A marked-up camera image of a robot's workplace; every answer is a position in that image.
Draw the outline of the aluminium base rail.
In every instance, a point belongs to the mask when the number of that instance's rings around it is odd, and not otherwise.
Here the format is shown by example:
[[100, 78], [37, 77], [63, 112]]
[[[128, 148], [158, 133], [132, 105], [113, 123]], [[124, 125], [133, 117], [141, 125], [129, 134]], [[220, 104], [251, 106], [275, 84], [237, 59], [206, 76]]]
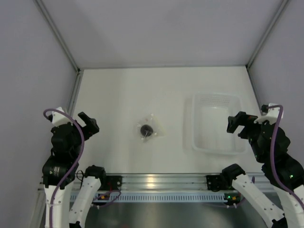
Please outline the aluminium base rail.
[[136, 174], [108, 173], [123, 177], [121, 191], [124, 192], [197, 192], [209, 191], [206, 176], [208, 173], [167, 173]]

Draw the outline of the left aluminium frame post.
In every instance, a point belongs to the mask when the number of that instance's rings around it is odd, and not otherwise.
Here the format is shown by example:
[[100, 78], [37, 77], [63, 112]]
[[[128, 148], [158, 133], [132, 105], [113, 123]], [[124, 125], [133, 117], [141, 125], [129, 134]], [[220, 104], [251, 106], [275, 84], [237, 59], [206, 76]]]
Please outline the left aluminium frame post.
[[82, 71], [77, 65], [74, 57], [72, 56], [72, 53], [70, 52], [68, 45], [66, 44], [61, 32], [57, 28], [51, 14], [49, 13], [45, 3], [42, 0], [33, 0], [36, 7], [38, 8], [38, 11], [41, 13], [43, 19], [47, 23], [48, 27], [50, 28], [52, 34], [54, 35], [55, 39], [57, 40], [57, 43], [61, 47], [62, 51], [64, 52], [65, 56], [67, 57], [70, 65], [72, 66], [76, 76], [73, 83], [73, 88], [71, 95], [69, 97], [68, 103], [67, 103], [67, 112], [69, 114], [74, 113], [75, 104], [76, 104], [76, 97], [78, 95], [78, 90], [80, 87], [80, 82], [82, 78]]

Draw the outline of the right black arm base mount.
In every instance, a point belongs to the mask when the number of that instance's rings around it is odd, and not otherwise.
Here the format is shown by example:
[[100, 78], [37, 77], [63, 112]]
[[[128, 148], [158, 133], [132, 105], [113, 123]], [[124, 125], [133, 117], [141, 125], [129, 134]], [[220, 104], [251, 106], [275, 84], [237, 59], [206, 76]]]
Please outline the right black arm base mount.
[[225, 180], [221, 174], [219, 175], [207, 175], [207, 188], [210, 191], [218, 192], [220, 190], [225, 190]]

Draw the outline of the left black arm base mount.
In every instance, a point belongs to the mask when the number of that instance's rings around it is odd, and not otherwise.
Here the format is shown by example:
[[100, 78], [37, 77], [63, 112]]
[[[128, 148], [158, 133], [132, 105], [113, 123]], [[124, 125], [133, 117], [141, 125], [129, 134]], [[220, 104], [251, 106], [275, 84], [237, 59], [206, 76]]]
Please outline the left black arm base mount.
[[120, 175], [108, 175], [106, 177], [105, 190], [106, 191], [120, 190], [122, 186], [122, 180], [123, 177]]

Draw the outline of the right aluminium frame post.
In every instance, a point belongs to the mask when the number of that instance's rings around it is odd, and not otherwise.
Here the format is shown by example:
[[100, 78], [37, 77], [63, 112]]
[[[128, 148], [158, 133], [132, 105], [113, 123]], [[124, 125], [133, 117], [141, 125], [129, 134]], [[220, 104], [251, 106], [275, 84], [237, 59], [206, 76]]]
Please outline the right aluminium frame post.
[[255, 59], [257, 58], [257, 56], [261, 52], [263, 46], [266, 44], [267, 40], [269, 39], [271, 33], [275, 29], [276, 25], [278, 24], [281, 16], [283, 15], [285, 10], [287, 9], [290, 2], [291, 2], [290, 0], [281, 0], [279, 2], [276, 10], [274, 11], [273, 15], [271, 16], [270, 21], [268, 22], [265, 30], [263, 31], [257, 45], [255, 46], [247, 64], [246, 64], [246, 70], [247, 71], [249, 71], [250, 68], [252, 67]]

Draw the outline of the aluminium frame post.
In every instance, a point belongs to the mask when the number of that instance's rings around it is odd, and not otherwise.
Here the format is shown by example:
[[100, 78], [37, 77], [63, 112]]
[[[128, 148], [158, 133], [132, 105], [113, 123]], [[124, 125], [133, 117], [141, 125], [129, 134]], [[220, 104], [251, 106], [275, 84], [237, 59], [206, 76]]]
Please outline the aluminium frame post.
[[285, 10], [287, 9], [290, 2], [291, 2], [290, 0], [281, 0], [279, 2], [276, 10], [274, 11], [273, 15], [271, 16], [270, 21], [268, 22], [265, 30], [263, 31], [257, 45], [255, 46], [247, 64], [246, 64], [246, 70], [247, 71], [249, 71], [250, 68], [252, 67], [255, 59], [257, 58], [257, 56], [261, 52], [263, 46], [266, 44], [267, 40], [269, 39], [271, 33], [275, 29], [276, 25], [278, 24], [281, 16], [283, 15]]
[[50, 28], [52, 34], [54, 35], [55, 39], [57, 40], [57, 43], [61, 47], [62, 51], [64, 52], [65, 56], [67, 57], [70, 65], [72, 66], [76, 76], [73, 83], [73, 88], [71, 95], [69, 97], [68, 103], [67, 103], [67, 112], [69, 114], [74, 113], [75, 104], [76, 104], [76, 97], [78, 95], [78, 90], [80, 87], [80, 82], [82, 78], [82, 71], [77, 65], [74, 57], [72, 56], [72, 53], [70, 52], [68, 45], [66, 44], [61, 32], [57, 28], [51, 14], [49, 13], [45, 3], [42, 0], [33, 0], [36, 7], [38, 8], [38, 11], [41, 13], [43, 19], [47, 23], [48, 27]]

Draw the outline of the clear zip top bag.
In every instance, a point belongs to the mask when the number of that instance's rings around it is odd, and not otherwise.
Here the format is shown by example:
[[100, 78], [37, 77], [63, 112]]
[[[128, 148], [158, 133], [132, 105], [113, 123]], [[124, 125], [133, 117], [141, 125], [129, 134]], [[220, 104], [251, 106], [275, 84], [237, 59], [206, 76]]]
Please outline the clear zip top bag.
[[141, 119], [138, 119], [133, 129], [135, 136], [144, 143], [166, 135], [166, 131], [161, 122], [153, 113], [147, 114]]

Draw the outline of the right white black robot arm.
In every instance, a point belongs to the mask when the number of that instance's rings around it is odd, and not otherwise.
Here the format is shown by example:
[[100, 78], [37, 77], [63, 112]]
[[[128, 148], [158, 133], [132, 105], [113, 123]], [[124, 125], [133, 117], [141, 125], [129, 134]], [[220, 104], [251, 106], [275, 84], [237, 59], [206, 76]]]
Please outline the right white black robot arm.
[[228, 117], [227, 132], [242, 126], [239, 138], [248, 140], [254, 157], [262, 164], [262, 172], [277, 193], [281, 207], [274, 204], [238, 165], [232, 164], [220, 173], [222, 184], [235, 189], [255, 209], [269, 228], [302, 228], [304, 226], [304, 168], [288, 154], [290, 139], [276, 121], [239, 112]]

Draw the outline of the translucent white plastic bin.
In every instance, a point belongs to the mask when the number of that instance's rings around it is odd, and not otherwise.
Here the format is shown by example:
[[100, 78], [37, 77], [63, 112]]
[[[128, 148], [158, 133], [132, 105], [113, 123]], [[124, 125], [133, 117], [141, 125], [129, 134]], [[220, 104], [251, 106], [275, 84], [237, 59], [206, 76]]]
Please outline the translucent white plastic bin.
[[236, 95], [221, 93], [195, 93], [187, 103], [187, 143], [201, 154], [241, 155], [247, 146], [233, 133], [227, 133], [228, 117], [236, 115], [242, 108]]

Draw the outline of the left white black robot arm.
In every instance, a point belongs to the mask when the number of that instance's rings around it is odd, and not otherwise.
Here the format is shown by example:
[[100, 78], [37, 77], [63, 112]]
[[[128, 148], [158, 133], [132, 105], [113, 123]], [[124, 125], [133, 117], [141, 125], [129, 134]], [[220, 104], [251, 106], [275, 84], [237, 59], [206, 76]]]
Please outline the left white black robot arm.
[[73, 204], [70, 203], [73, 184], [85, 141], [99, 132], [95, 119], [84, 112], [78, 117], [85, 123], [81, 126], [61, 108], [51, 109], [47, 119], [51, 129], [51, 156], [42, 168], [43, 186], [46, 196], [47, 228], [83, 228], [91, 204], [98, 190], [107, 185], [103, 167], [87, 167], [80, 191]]

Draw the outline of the black fake food piece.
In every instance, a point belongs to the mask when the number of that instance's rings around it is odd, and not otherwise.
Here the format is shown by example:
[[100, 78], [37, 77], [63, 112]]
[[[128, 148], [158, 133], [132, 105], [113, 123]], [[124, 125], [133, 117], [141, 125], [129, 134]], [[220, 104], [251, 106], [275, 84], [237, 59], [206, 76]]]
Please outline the black fake food piece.
[[150, 137], [153, 134], [153, 128], [148, 124], [144, 124], [140, 128], [140, 133], [143, 138]]

